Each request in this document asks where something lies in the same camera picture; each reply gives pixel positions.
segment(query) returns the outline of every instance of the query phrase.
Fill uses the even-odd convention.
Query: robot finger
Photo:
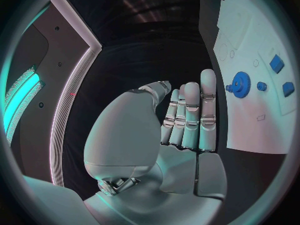
[[[184,88],[185,96],[185,126],[182,147],[194,149],[199,144],[199,119],[200,119],[200,87],[196,82],[189,82]]]
[[[213,152],[216,150],[216,75],[211,69],[201,72],[201,119],[199,149]]]
[[[179,100],[176,118],[169,140],[169,144],[175,146],[181,146],[184,135],[184,128],[186,122],[185,84],[180,86],[178,98]]]
[[[160,143],[163,145],[167,145],[171,136],[171,132],[173,130],[173,126],[175,123],[177,106],[179,101],[179,90],[174,89],[171,95],[171,101],[169,103],[169,107],[166,112],[166,116],[163,120],[161,126],[161,140]]]

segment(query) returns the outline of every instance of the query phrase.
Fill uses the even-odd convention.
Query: blue cube
[[[290,81],[283,84],[282,89],[283,89],[283,94],[285,97],[288,97],[295,91],[294,84]]]
[[[270,62],[270,66],[274,70],[274,72],[278,74],[281,71],[281,69],[283,69],[285,64],[281,60],[281,58],[276,54]]]

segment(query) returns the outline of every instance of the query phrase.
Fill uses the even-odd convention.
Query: blue block
[[[295,91],[294,84],[290,81],[283,84],[282,89],[283,89],[283,94],[285,97],[288,97]]]
[[[270,62],[270,66],[274,70],[274,72],[278,74],[281,71],[281,69],[283,69],[285,64],[281,60],[281,58],[276,54]]]

